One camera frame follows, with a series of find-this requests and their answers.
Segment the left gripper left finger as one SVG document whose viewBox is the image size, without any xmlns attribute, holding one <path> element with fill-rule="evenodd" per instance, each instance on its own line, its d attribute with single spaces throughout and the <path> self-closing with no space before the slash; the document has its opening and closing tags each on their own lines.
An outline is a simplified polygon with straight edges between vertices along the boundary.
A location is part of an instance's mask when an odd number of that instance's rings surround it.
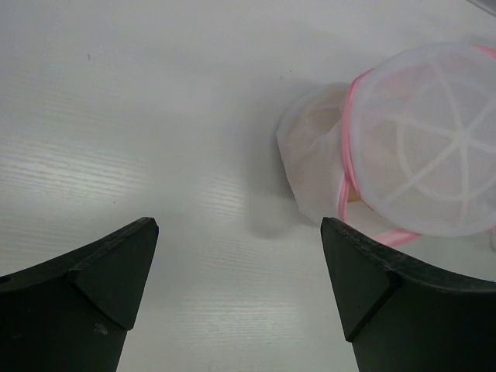
<svg viewBox="0 0 496 372">
<path fill-rule="evenodd" d="M 115 371 L 159 227 L 146 217 L 1 278 L 3 371 Z"/>
</svg>

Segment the beige bra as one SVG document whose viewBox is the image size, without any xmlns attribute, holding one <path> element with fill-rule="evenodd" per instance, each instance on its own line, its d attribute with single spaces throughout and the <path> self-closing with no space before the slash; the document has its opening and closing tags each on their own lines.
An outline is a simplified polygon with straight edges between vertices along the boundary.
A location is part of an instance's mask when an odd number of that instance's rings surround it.
<svg viewBox="0 0 496 372">
<path fill-rule="evenodd" d="M 348 195 L 347 195 L 347 202 L 352 203 L 352 202 L 359 202 L 361 200 L 361 197 L 357 192 L 354 190 L 352 186 L 348 187 Z"/>
</svg>

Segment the white mesh laundry bag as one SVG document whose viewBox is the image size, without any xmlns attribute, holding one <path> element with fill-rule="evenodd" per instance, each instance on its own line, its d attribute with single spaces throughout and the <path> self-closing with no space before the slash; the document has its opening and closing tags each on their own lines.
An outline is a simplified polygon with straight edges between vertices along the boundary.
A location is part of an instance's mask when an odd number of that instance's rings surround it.
<svg viewBox="0 0 496 372">
<path fill-rule="evenodd" d="M 495 229 L 495 52 L 434 43 L 311 91 L 276 132 L 299 211 L 387 246 Z M 361 200 L 348 203 L 352 186 Z"/>
</svg>

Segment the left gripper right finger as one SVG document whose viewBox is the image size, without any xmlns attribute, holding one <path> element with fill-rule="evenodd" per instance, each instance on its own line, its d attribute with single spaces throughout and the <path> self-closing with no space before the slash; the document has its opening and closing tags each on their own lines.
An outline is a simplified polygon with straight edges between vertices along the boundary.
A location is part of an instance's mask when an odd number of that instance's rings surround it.
<svg viewBox="0 0 496 372">
<path fill-rule="evenodd" d="M 323 219 L 339 317 L 360 371 L 493 371 L 495 283 L 444 270 Z"/>
</svg>

